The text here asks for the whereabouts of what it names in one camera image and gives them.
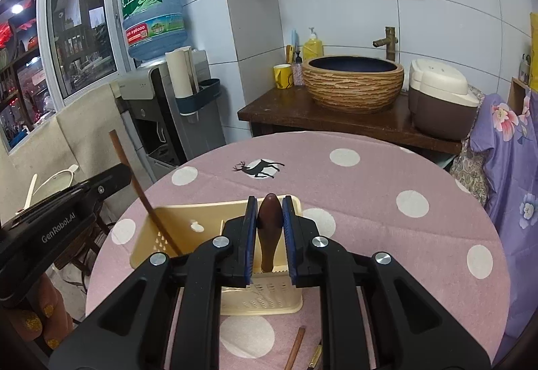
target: gold glitter nail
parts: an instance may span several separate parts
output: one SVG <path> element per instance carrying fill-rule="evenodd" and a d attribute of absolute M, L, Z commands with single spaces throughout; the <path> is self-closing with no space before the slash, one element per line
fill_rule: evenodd
<path fill-rule="evenodd" d="M 31 331 L 41 332 L 41 330 L 43 329 L 41 320 L 36 313 L 33 313 L 32 311 L 23 311 L 23 319 L 26 328 L 30 329 Z"/>
<path fill-rule="evenodd" d="M 52 350 L 56 349 L 59 345 L 60 345 L 60 341 L 54 338 L 47 340 L 47 346 L 49 346 Z"/>
<path fill-rule="evenodd" d="M 43 314 L 45 314 L 45 317 L 47 318 L 50 318 L 53 312 L 54 312 L 54 307 L 52 305 L 47 305 L 43 308 Z"/>

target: round table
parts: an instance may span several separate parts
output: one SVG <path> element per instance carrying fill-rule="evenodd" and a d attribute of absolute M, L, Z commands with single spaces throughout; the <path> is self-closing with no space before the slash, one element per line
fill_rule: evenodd
<path fill-rule="evenodd" d="M 260 160 L 277 164 L 248 171 Z M 147 197 L 164 206 L 268 193 L 297 196 L 303 216 L 348 251 L 389 252 L 493 359 L 508 314 L 506 259 L 488 215 L 450 174 L 394 144 L 292 132 L 199 156 L 155 183 Z M 145 218 L 137 200 L 107 237 L 93 267 L 87 314 L 133 271 L 129 255 Z M 306 334 L 294 368 L 306 368 L 321 339 L 317 289 L 303 290 L 303 300 L 295 314 L 222 317 L 220 368 L 282 369 L 301 325 Z"/>

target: silver screw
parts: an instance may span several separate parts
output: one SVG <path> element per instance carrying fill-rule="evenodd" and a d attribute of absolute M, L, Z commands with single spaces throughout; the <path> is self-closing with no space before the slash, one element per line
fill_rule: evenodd
<path fill-rule="evenodd" d="M 378 264 L 387 265 L 392 261 L 391 256 L 385 252 L 376 253 L 376 262 Z"/>
<path fill-rule="evenodd" d="M 226 247 L 228 244 L 230 244 L 230 240 L 222 235 L 213 239 L 213 245 L 215 247 Z"/>
<path fill-rule="evenodd" d="M 166 255 L 164 253 L 154 253 L 153 255 L 151 255 L 150 257 L 150 262 L 153 264 L 153 265 L 161 265 L 161 264 L 164 264 L 166 261 Z"/>
<path fill-rule="evenodd" d="M 312 244 L 316 247 L 327 247 L 329 245 L 329 240 L 325 237 L 314 237 L 312 238 Z"/>

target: rice cooker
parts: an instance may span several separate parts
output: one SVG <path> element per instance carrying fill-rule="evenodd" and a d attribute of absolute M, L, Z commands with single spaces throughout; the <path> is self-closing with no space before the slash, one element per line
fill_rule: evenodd
<path fill-rule="evenodd" d="M 479 103 L 463 74 L 441 62 L 415 59 L 409 85 L 409 110 L 418 130 L 453 141 L 467 137 Z"/>

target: woman's hand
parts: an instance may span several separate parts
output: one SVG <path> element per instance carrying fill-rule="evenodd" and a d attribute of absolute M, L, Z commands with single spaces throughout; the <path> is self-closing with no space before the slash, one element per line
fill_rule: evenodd
<path fill-rule="evenodd" d="M 53 286 L 46 274 L 39 280 L 38 303 L 47 318 L 45 326 L 33 311 L 6 310 L 7 318 L 23 341 L 34 341 L 42 334 L 47 345 L 55 349 L 73 331 L 73 319 L 66 312 L 60 291 Z"/>

